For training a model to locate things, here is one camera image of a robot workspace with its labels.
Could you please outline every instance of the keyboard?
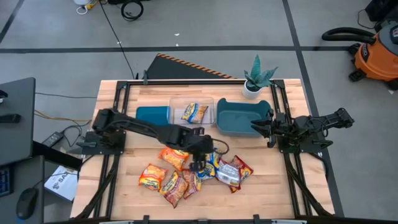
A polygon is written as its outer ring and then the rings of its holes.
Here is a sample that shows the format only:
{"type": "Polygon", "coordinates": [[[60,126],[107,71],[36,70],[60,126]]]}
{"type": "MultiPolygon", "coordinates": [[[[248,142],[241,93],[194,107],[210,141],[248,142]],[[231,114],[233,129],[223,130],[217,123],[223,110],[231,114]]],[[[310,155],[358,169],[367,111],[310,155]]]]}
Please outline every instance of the keyboard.
{"type": "Polygon", "coordinates": [[[0,197],[12,193],[11,170],[9,167],[0,167],[0,197]]]}

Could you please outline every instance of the orange snack bag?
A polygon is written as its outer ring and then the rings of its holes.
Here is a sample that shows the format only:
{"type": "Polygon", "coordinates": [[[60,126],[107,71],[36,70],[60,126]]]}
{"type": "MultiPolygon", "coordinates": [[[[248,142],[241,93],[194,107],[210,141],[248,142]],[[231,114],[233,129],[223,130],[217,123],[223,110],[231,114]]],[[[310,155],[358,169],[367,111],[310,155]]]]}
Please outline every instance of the orange snack bag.
{"type": "MultiPolygon", "coordinates": [[[[239,168],[239,171],[241,173],[241,180],[239,185],[241,185],[242,182],[254,172],[253,169],[250,168],[246,163],[244,163],[243,160],[241,160],[241,158],[239,158],[237,155],[234,156],[234,159],[230,164],[234,164],[235,167],[239,168]]],[[[235,193],[240,188],[238,189],[236,187],[229,186],[229,189],[232,193],[235,193]]]]}
{"type": "Polygon", "coordinates": [[[138,180],[138,185],[144,185],[151,190],[159,190],[162,180],[166,176],[167,169],[162,169],[149,164],[138,180]]]}
{"type": "Polygon", "coordinates": [[[184,162],[187,161],[188,157],[189,153],[174,150],[169,147],[163,149],[158,156],[159,159],[164,159],[171,163],[178,171],[182,170],[182,166],[184,162]]]}
{"type": "Polygon", "coordinates": [[[159,190],[159,192],[169,201],[175,208],[178,201],[182,198],[184,192],[188,187],[188,183],[178,176],[177,171],[174,171],[170,180],[159,190]]]}
{"type": "Polygon", "coordinates": [[[184,193],[184,199],[187,199],[191,194],[200,190],[202,180],[198,178],[195,172],[189,169],[182,170],[182,177],[188,183],[188,189],[184,193]]]}

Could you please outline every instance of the white object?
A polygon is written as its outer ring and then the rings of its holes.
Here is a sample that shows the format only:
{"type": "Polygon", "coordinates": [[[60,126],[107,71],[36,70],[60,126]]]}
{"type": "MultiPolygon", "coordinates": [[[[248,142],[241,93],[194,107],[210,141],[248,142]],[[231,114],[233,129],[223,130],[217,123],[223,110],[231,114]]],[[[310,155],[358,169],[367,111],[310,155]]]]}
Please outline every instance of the white object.
{"type": "Polygon", "coordinates": [[[88,9],[87,9],[86,6],[80,6],[79,8],[76,9],[76,12],[77,12],[77,14],[79,14],[79,15],[84,15],[84,14],[86,14],[86,13],[88,12],[88,9]]]}
{"type": "Polygon", "coordinates": [[[261,89],[259,91],[255,91],[255,92],[250,91],[250,90],[248,90],[248,88],[246,86],[247,82],[248,82],[247,80],[246,80],[246,82],[244,82],[242,94],[244,95],[244,97],[246,97],[249,100],[256,99],[259,96],[261,89]]]}
{"type": "Polygon", "coordinates": [[[44,184],[44,187],[69,200],[72,201],[76,195],[77,188],[77,171],[67,169],[63,166],[58,166],[57,170],[52,174],[44,184]]]}

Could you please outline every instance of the gray floor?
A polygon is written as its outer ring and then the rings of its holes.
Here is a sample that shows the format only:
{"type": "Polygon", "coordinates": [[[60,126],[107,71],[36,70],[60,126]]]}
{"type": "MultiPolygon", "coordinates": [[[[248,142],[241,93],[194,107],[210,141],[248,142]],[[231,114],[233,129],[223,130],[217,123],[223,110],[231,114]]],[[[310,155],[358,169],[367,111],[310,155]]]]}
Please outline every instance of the gray floor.
{"type": "MultiPolygon", "coordinates": [[[[320,35],[334,27],[359,27],[357,12],[370,0],[289,0],[301,46],[348,45],[322,42],[320,35]]],[[[16,0],[0,0],[0,29],[16,0]]],[[[151,0],[144,15],[127,22],[116,6],[104,6],[125,47],[221,45],[293,46],[281,0],[151,0]]],[[[1,49],[118,47],[100,6],[80,16],[73,1],[25,0],[1,49]]],[[[361,20],[372,25],[365,14],[361,20]]],[[[158,52],[126,53],[132,68],[142,73],[158,52]]],[[[279,66],[275,78],[301,78],[294,51],[184,51],[164,52],[213,70],[243,77],[258,54],[264,68],[279,66]]],[[[332,130],[329,148],[338,190],[347,217],[398,220],[398,155],[394,134],[398,127],[396,100],[383,83],[350,83],[353,66],[346,52],[303,52],[320,114],[345,107],[356,120],[350,129],[332,130]]],[[[95,96],[100,80],[131,77],[120,52],[0,54],[0,82],[24,77],[37,79],[37,91],[95,96]]],[[[35,108],[52,116],[90,119],[94,100],[37,96],[35,108]]],[[[68,121],[35,118],[34,139],[44,140],[68,121]]],[[[77,133],[67,133],[73,139],[77,133]]],[[[62,142],[65,149],[69,147],[62,142]]],[[[47,173],[56,167],[47,166],[47,173]]],[[[48,195],[46,221],[65,220],[71,204],[48,195]]]]}

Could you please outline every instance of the teal tray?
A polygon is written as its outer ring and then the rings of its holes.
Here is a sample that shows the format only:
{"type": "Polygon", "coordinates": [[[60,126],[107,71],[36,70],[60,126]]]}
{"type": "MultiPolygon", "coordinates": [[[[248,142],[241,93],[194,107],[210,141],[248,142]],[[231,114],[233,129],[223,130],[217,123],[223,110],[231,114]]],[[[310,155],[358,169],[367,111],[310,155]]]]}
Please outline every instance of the teal tray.
{"type": "Polygon", "coordinates": [[[259,103],[229,103],[222,98],[217,103],[217,127],[221,134],[237,137],[259,137],[251,121],[265,119],[271,107],[265,100],[259,103]]]}
{"type": "Polygon", "coordinates": [[[140,106],[136,111],[136,118],[157,125],[168,125],[168,106],[140,106]]]}

